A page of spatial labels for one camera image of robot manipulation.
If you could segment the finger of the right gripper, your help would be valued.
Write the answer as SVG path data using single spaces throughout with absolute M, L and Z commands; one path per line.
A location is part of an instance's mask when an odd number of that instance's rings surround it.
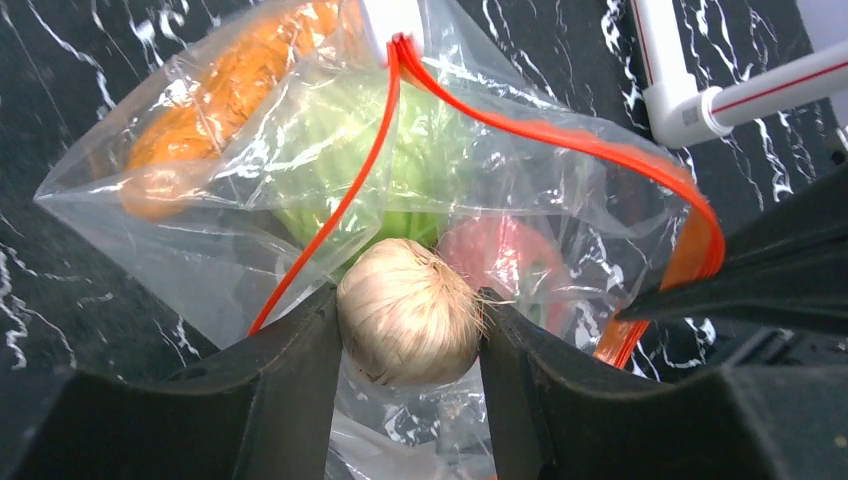
M 726 317 L 847 332 L 847 167 L 780 202 L 727 242 L 714 275 L 639 295 L 623 321 Z

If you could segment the fake garlic bulb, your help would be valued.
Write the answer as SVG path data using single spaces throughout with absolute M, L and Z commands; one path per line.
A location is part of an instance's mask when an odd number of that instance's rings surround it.
M 478 294 L 410 239 L 384 239 L 362 253 L 337 286 L 336 306 L 348 356 L 377 385 L 455 382 L 485 332 Z

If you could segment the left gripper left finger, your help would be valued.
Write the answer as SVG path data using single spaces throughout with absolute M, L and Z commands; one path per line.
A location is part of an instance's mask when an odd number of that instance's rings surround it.
M 1 379 L 5 479 L 320 479 L 340 366 L 335 291 L 166 381 Z

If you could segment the fake orange ginger root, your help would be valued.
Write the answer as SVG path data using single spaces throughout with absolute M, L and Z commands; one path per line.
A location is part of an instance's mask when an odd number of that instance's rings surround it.
M 118 199 L 159 221 L 208 198 L 224 151 L 291 71 L 340 26 L 339 1 L 265 1 L 213 33 L 184 100 L 134 141 Z

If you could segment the clear zip top bag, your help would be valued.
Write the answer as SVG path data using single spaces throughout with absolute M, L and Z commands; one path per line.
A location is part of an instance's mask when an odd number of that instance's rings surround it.
M 221 351 L 339 281 L 375 243 L 410 239 L 442 259 L 442 236 L 474 218 L 577 221 L 631 246 L 639 275 L 679 226 L 664 284 L 718 271 L 725 240 L 692 177 L 615 124 L 498 81 L 493 48 L 471 44 L 477 29 L 455 3 L 423 2 L 422 29 L 389 35 L 373 60 L 368 14 L 339 2 L 340 26 L 229 144 L 208 198 L 151 222 L 126 213 L 118 193 L 134 141 L 186 99 L 213 34 L 84 135 L 36 202 Z M 631 298 L 612 277 L 576 280 L 565 265 L 571 300 Z

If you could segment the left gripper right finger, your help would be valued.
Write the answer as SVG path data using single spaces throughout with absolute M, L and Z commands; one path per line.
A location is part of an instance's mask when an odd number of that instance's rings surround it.
M 843 479 L 847 369 L 722 366 L 677 384 L 612 367 L 482 293 L 500 479 Z

